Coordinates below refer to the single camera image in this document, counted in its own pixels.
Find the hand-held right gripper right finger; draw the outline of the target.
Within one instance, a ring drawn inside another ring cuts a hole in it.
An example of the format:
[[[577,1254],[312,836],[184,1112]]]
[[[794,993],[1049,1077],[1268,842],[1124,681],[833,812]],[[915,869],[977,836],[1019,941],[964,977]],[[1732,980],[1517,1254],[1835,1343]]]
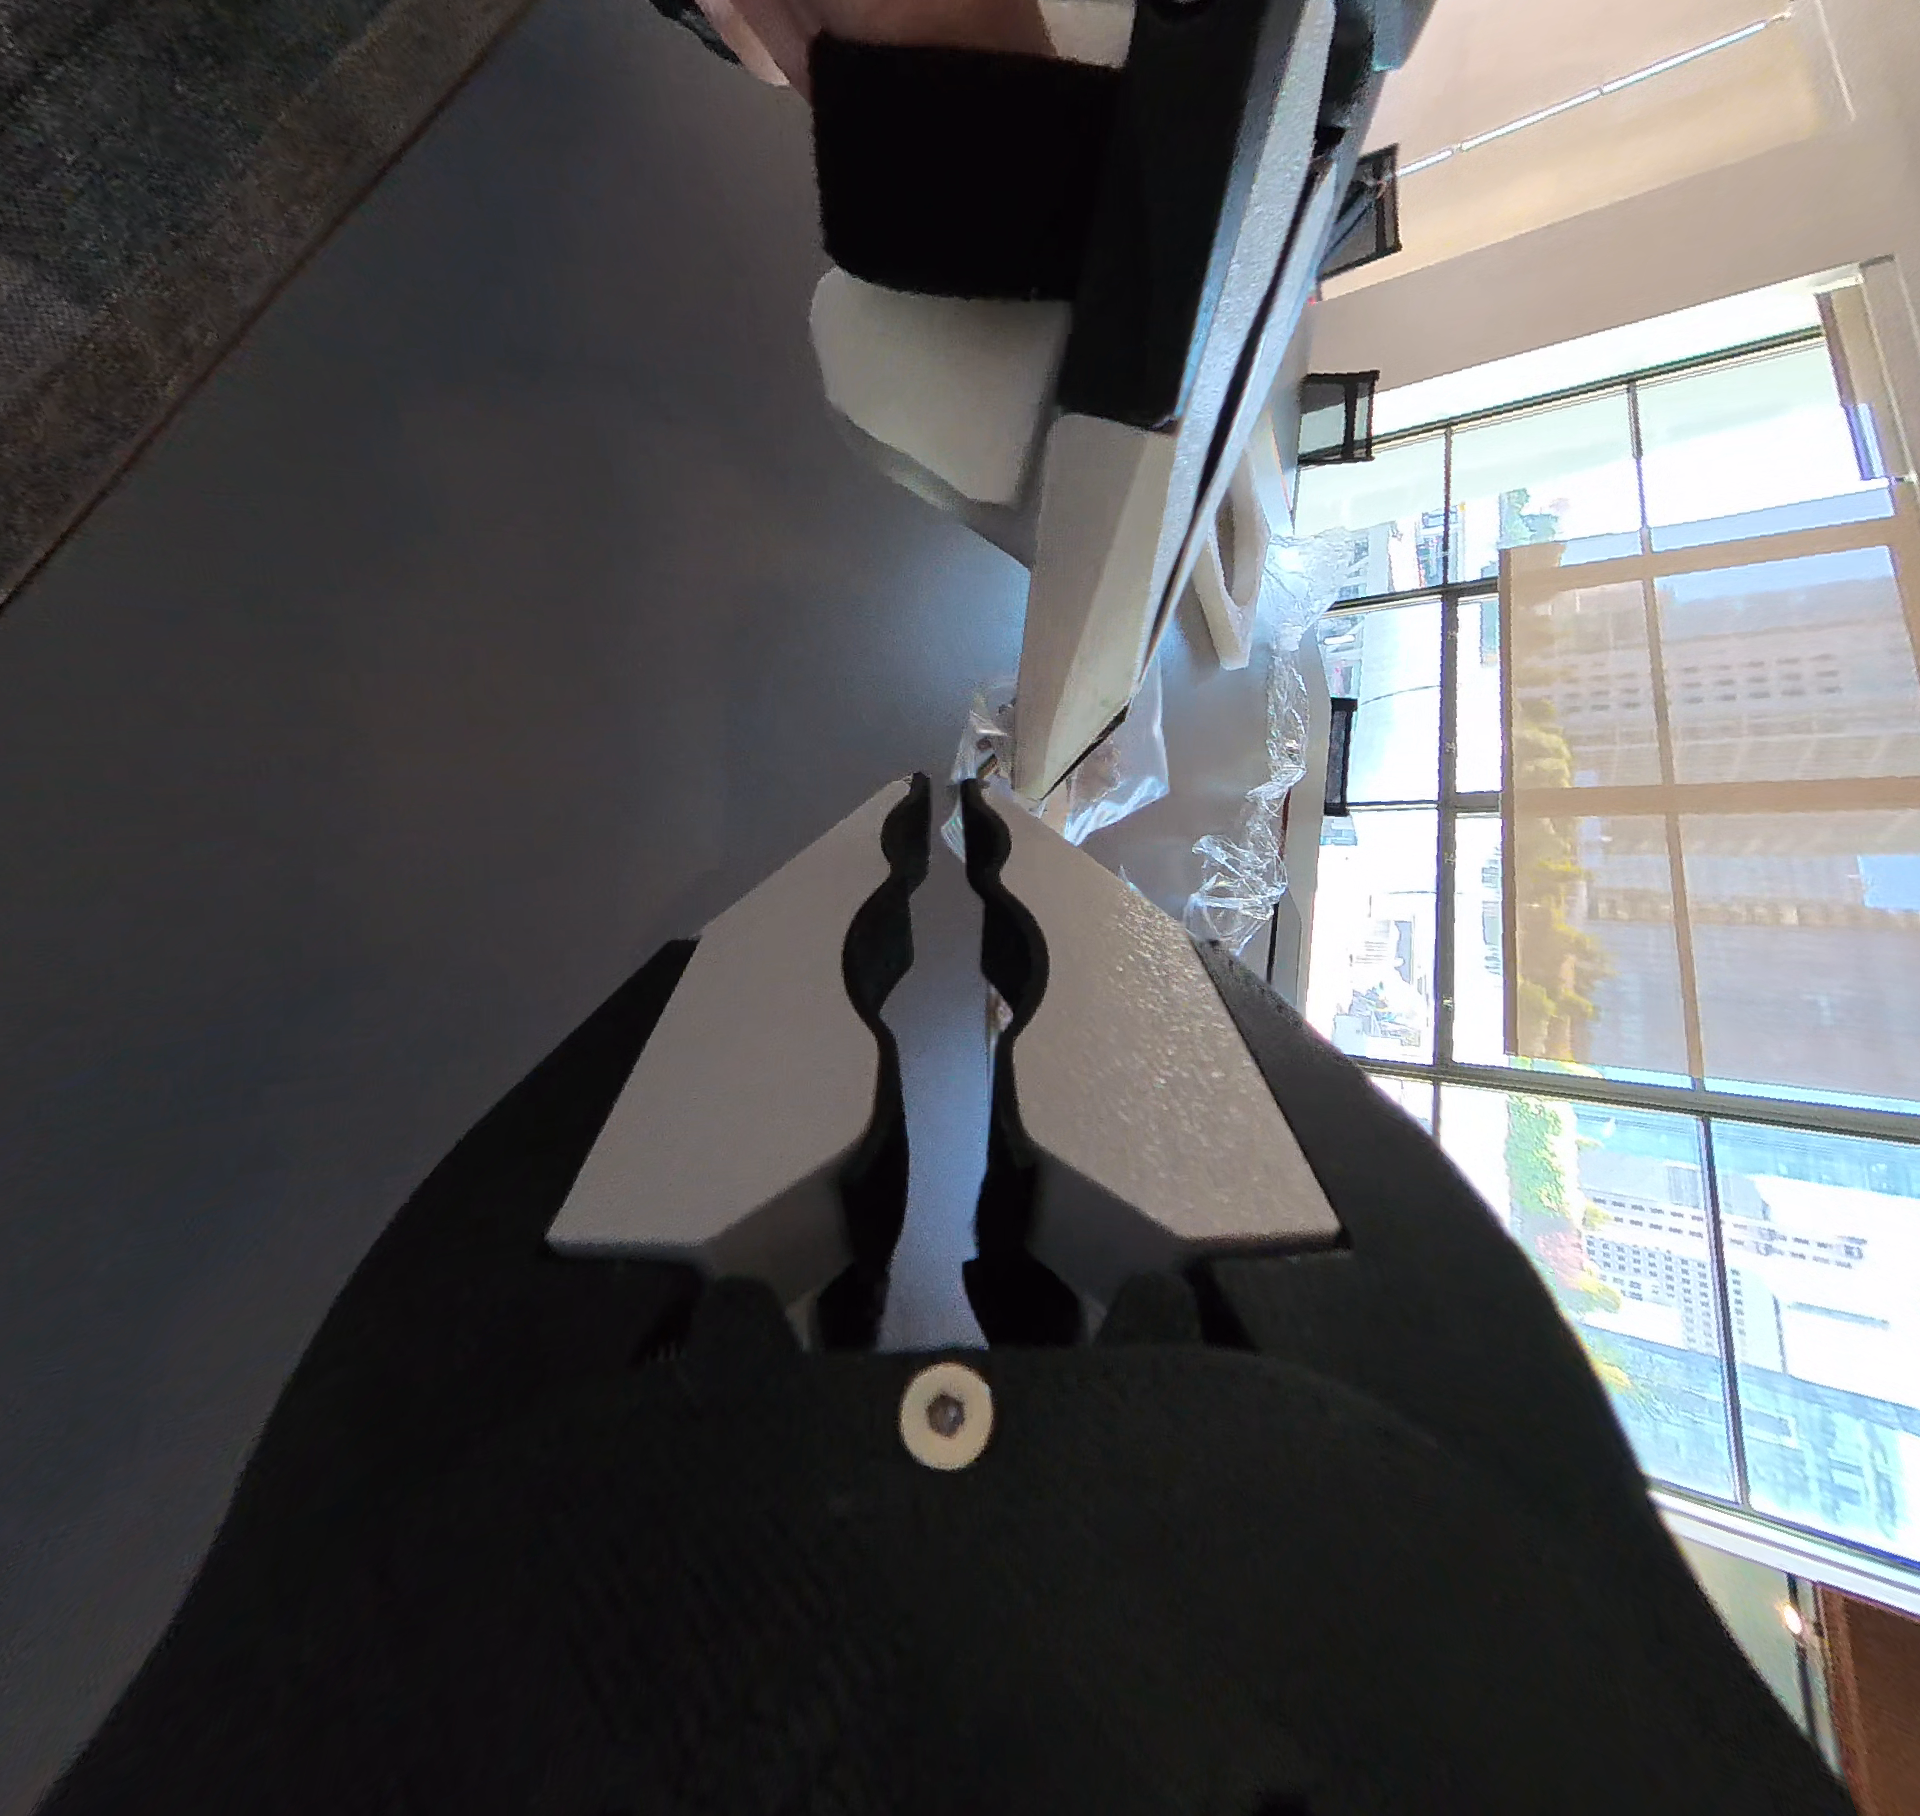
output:
[[[995,993],[965,1299],[994,1348],[1070,1348],[1137,1274],[1324,1250],[1342,1223],[1188,932],[977,781],[965,879]]]

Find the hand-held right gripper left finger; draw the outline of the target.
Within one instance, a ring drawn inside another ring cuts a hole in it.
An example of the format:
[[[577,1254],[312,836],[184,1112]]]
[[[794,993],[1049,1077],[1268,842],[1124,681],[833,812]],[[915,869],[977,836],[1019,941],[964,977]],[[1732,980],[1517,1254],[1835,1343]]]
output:
[[[825,1349],[878,1343],[908,1204],[900,1050],[931,781],[880,787],[715,918],[545,1241],[758,1276]]]

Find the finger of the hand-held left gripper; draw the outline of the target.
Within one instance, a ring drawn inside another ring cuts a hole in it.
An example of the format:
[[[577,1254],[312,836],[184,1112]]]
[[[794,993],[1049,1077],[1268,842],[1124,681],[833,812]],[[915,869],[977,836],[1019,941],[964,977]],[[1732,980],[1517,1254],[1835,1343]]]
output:
[[[1054,426],[1054,781],[1131,704],[1210,519],[1241,459],[1285,480],[1268,404],[1317,282],[1331,180],[1308,180],[1293,233],[1210,426],[1197,404],[1172,435],[1061,414]]]
[[[1308,311],[1337,213],[1314,153],[1334,0],[1271,0],[1228,153],[1180,153],[1223,82],[1147,74],[1142,17],[1044,444],[1019,647],[1019,793],[1047,796],[1111,731],[1210,535],[1223,483]]]

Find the small clear screw bag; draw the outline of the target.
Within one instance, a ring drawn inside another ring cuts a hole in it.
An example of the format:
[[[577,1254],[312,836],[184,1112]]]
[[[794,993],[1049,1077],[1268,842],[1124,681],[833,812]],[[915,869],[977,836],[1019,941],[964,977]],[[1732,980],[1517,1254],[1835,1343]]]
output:
[[[953,758],[953,787],[977,779],[985,793],[1019,805],[1070,844],[1086,844],[1089,834],[1111,826],[1168,793],[1158,666],[1144,672],[1144,681],[1114,731],[1109,731],[1044,801],[1023,801],[1008,787],[1014,716],[1014,676],[972,688],[965,729]]]

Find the grey desk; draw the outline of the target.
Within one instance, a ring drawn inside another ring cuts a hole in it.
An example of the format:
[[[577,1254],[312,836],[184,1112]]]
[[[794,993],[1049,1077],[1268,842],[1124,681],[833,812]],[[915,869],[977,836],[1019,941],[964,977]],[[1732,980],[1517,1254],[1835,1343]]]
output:
[[[1014,667],[815,225],[789,92],[540,0],[2,611],[2,1814],[414,1186]]]

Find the crumpled clear plastic wrap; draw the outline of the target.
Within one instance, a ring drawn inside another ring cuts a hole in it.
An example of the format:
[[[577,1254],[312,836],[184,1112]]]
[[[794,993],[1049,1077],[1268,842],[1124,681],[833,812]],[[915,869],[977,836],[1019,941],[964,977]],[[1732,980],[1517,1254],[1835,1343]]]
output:
[[[1265,681],[1265,781],[1243,796],[1233,834],[1208,834],[1190,854],[1201,857],[1201,882],[1188,896],[1185,929],[1195,941],[1241,953],[1287,891],[1282,857],[1285,805],[1308,779],[1308,680],[1303,641],[1279,649]]]
[[[1355,567],[1355,532],[1275,541],[1260,580],[1260,629],[1275,653],[1291,656],[1337,602]]]

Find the beige roller blinds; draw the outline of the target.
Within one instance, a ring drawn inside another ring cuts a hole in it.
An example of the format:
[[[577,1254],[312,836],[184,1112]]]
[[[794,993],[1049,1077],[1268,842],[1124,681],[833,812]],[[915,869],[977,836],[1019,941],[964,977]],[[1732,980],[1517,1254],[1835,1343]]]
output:
[[[1403,247],[1464,257],[1851,118],[1816,0],[1436,0],[1369,131]]]

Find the large grid window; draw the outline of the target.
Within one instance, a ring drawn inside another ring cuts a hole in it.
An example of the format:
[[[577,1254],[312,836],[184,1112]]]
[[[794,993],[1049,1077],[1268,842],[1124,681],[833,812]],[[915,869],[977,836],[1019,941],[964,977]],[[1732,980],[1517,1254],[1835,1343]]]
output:
[[[1310,776],[1268,980],[1436,1136],[1541,1276],[1658,1492],[1914,1586],[1915,1105],[1503,1053],[1499,563],[1915,542],[1890,257],[1464,371],[1303,486],[1355,532],[1303,641]],[[1327,702],[1358,699],[1351,819]]]

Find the white square foam frame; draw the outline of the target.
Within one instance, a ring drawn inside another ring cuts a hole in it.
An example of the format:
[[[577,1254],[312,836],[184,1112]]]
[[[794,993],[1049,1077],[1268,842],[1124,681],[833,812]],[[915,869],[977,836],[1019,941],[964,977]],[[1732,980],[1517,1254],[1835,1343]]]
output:
[[[1291,532],[1285,480],[1260,480],[1255,462],[1241,459],[1210,519],[1201,524],[1188,573],[1221,672],[1248,666],[1268,553]]]

